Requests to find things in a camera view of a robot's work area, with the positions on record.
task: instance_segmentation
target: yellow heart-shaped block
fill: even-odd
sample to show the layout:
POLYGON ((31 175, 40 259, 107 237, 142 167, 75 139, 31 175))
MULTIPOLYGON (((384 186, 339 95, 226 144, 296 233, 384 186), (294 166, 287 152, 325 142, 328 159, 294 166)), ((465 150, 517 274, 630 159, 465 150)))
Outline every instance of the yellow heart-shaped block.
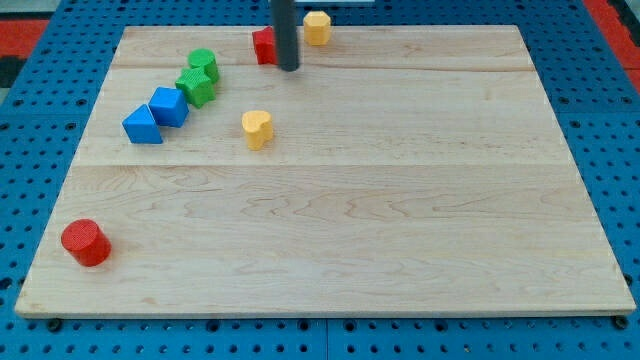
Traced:
POLYGON ((253 110, 242 114, 242 128, 247 147, 251 150, 260 150, 265 141, 273 139, 271 114, 266 111, 253 110))

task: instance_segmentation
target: red cylinder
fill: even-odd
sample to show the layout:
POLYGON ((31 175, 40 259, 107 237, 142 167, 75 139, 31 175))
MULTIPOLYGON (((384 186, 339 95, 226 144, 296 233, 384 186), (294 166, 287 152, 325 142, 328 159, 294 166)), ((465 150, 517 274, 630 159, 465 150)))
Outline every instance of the red cylinder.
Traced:
POLYGON ((83 266, 96 266, 111 253, 111 243, 98 224, 80 219, 67 225, 62 232, 62 246, 83 266))

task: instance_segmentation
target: wooden board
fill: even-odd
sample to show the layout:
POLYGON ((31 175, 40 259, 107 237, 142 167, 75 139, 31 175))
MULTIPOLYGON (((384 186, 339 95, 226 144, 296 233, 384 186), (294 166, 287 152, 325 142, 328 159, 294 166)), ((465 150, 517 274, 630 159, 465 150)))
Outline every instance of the wooden board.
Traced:
POLYGON ((303 66, 246 27, 128 28, 23 286, 25 317, 480 317, 635 308, 513 26, 334 28, 303 66), (218 98, 161 146, 122 119, 216 51, 218 98), (246 148, 264 109, 275 138, 246 148), (63 228, 113 253, 82 268, 63 228))

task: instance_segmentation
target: yellow hexagon block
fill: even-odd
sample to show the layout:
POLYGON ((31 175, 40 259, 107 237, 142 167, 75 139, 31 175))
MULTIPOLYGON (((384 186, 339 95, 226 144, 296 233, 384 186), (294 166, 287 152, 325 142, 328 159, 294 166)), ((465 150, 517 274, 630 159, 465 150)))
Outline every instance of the yellow hexagon block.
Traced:
POLYGON ((325 45, 331 38, 331 18, 324 11, 309 11, 304 17, 304 41, 309 45, 325 45))
POLYGON ((242 128, 247 147, 251 150, 260 150, 265 141, 273 139, 271 114, 266 111, 253 110, 242 114, 242 128))

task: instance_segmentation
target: toy block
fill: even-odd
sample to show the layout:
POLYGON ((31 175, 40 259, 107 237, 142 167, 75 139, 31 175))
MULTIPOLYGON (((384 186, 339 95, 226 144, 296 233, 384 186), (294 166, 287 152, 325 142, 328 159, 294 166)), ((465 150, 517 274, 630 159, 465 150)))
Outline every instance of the toy block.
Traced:
POLYGON ((176 88, 182 90, 187 102, 198 109, 206 102, 216 99, 211 78, 203 67, 182 69, 182 75, 176 80, 176 88))
POLYGON ((251 150, 260 150, 265 141, 273 139, 271 114, 266 111, 254 110, 244 113, 242 128, 247 140, 247 147, 251 150))
POLYGON ((273 28, 266 28, 251 33, 253 36, 253 50, 256 53, 258 64, 278 64, 276 58, 276 40, 273 34, 273 28))
POLYGON ((129 140, 134 144, 162 144, 162 136, 151 110, 141 105, 122 122, 129 140))
POLYGON ((82 266, 96 266, 111 253, 111 243, 95 221, 80 219, 62 231, 62 247, 82 266))
POLYGON ((309 11, 304 17, 304 41, 313 46, 326 45, 331 38, 331 18, 324 11, 309 11))
POLYGON ((192 69, 202 67, 204 73, 207 74, 211 83, 215 84, 220 79, 218 73, 218 64, 216 63, 216 55, 209 49, 195 49, 187 57, 189 67, 192 69))
POLYGON ((182 90, 159 87, 149 100, 149 110, 159 126, 182 127, 189 107, 182 90))

